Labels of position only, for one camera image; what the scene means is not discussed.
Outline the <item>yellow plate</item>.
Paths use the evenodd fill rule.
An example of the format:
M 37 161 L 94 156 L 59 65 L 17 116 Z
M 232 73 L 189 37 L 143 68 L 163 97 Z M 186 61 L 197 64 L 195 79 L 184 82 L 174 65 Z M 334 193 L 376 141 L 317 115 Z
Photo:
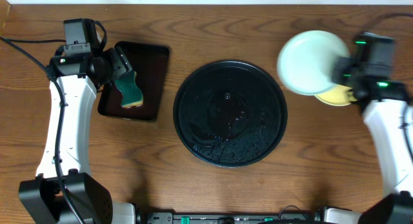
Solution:
M 315 97 L 324 104 L 336 107 L 347 106 L 357 101 L 353 96 L 352 89 L 343 85 L 337 85 L 327 92 L 315 95 Z

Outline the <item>green yellow scrub sponge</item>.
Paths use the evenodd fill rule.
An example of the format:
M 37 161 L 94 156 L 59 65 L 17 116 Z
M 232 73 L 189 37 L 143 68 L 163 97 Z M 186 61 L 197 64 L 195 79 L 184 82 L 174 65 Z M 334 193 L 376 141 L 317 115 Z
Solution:
M 143 104 L 143 93 L 136 85 L 136 76 L 136 72 L 132 70 L 115 80 L 115 85 L 122 94 L 123 108 L 139 107 Z

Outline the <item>light green plate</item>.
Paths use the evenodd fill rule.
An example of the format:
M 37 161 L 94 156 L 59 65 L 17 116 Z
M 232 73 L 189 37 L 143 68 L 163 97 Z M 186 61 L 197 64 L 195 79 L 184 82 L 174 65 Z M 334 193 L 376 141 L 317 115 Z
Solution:
M 342 57 L 348 57 L 345 42 L 337 35 L 321 30 L 302 32 L 282 47 L 277 73 L 290 91 L 314 96 L 335 87 L 332 73 Z

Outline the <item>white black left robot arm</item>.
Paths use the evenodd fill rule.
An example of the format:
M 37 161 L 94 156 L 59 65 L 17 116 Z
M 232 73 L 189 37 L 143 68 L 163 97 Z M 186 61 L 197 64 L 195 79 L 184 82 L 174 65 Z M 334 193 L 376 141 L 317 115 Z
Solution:
M 36 223 L 135 223 L 131 203 L 112 200 L 90 175 L 90 116 L 97 89 L 111 75 L 101 48 L 66 45 L 50 60 L 52 106 L 46 147 L 35 179 L 19 199 Z

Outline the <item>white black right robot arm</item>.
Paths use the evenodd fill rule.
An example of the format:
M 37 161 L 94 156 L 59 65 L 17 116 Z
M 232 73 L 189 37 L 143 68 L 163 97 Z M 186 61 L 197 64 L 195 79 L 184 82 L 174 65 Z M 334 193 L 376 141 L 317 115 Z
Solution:
M 342 57 L 332 82 L 350 87 L 376 149 L 383 199 L 358 213 L 325 208 L 322 223 L 412 223 L 412 106 L 403 83 L 390 80 L 388 65 L 366 65 Z

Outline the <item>black rectangular tray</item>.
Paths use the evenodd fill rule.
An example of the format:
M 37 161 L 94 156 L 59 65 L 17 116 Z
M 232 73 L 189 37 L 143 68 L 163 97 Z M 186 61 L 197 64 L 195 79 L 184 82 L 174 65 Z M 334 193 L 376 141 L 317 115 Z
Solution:
M 122 107 L 125 95 L 113 82 L 103 89 L 97 110 L 103 116 L 123 119 L 153 121 L 157 117 L 170 49 L 167 46 L 120 41 L 115 47 L 123 51 L 128 65 L 136 73 L 136 87 L 142 91 L 143 103 L 134 107 Z

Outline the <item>round black tray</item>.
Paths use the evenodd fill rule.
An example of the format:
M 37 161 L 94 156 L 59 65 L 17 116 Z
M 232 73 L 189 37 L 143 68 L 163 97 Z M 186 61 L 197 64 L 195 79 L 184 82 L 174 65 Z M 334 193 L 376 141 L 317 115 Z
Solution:
M 181 142 L 195 157 L 218 167 L 244 167 L 267 157 L 288 122 L 285 97 L 262 68 L 216 61 L 191 73 L 173 109 Z

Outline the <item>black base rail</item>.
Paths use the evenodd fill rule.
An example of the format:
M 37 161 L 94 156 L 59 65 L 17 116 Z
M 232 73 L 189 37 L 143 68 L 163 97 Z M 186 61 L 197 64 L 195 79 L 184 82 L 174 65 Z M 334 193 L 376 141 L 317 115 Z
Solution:
M 258 223 L 322 223 L 311 214 L 173 214 L 152 212 L 136 218 L 140 224 L 258 224 Z

